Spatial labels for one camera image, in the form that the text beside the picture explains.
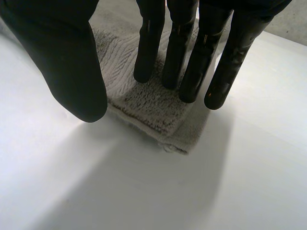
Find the gray wall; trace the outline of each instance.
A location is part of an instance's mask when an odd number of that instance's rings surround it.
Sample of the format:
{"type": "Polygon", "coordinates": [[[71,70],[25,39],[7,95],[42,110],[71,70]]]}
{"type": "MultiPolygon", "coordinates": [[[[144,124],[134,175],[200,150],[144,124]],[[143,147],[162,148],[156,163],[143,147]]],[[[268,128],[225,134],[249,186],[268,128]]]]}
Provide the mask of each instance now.
{"type": "Polygon", "coordinates": [[[293,0],[265,31],[307,46],[307,0],[293,0]]]}

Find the black robotic finger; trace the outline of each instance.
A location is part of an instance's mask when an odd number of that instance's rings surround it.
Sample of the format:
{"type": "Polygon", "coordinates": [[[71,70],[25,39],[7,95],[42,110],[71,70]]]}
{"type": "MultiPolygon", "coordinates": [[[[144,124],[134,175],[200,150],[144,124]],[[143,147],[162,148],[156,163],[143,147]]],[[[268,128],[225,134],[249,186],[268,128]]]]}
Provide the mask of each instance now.
{"type": "Polygon", "coordinates": [[[153,72],[165,21],[165,0],[137,0],[143,24],[133,76],[146,83],[153,72]]]}
{"type": "Polygon", "coordinates": [[[179,97],[185,103],[196,100],[225,24],[232,13],[232,9],[215,7],[203,1],[200,1],[199,11],[198,36],[179,88],[179,97]]]}
{"type": "Polygon", "coordinates": [[[235,10],[228,41],[205,95],[204,102],[209,109],[219,109],[224,104],[249,48],[272,19],[273,16],[261,17],[235,10]]]}
{"type": "Polygon", "coordinates": [[[106,89],[88,20],[98,0],[0,0],[0,16],[42,72],[55,99],[85,122],[106,112],[106,89]]]}
{"type": "Polygon", "coordinates": [[[198,0],[167,0],[173,21],[162,74],[162,85],[177,87],[187,47],[194,27],[198,0]]]}

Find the white table surface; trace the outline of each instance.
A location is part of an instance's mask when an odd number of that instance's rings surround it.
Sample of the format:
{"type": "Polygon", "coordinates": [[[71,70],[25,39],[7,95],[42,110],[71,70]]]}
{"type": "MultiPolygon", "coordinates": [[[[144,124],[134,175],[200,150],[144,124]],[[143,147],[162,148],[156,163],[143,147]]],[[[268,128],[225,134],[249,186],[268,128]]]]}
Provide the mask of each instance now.
{"type": "Polygon", "coordinates": [[[0,36],[1,230],[306,230],[307,47],[263,33],[189,156],[86,124],[0,36]]]}

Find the black glove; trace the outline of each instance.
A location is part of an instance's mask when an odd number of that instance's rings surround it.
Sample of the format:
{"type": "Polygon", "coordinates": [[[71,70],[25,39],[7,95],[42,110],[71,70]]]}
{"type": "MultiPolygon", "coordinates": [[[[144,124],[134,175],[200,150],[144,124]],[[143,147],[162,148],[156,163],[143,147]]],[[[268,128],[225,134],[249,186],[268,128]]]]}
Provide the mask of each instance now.
{"type": "MultiPolygon", "coordinates": [[[[179,88],[186,103],[195,101],[210,66],[224,26],[233,10],[231,32],[220,63],[205,96],[210,109],[220,108],[230,91],[254,39],[291,0],[200,0],[199,32],[179,88]]],[[[164,26],[165,0],[137,0],[143,25],[134,78],[145,83],[153,71],[164,26]]],[[[195,20],[197,0],[167,0],[173,21],[162,84],[174,89],[184,62],[195,20]]]]}

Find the folded towel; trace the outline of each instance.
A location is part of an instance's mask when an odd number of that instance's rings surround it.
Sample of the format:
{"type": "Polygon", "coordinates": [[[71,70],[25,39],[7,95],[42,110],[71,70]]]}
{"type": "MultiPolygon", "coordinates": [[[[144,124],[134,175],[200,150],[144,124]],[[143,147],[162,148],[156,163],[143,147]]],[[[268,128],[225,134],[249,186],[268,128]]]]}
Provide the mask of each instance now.
{"type": "Polygon", "coordinates": [[[202,98],[201,103],[186,104],[179,100],[177,90],[162,87],[160,78],[169,32],[162,34],[154,72],[146,84],[133,78],[138,34],[116,36],[97,28],[93,32],[109,111],[158,140],[165,150],[187,154],[197,143],[208,110],[202,98]]]}

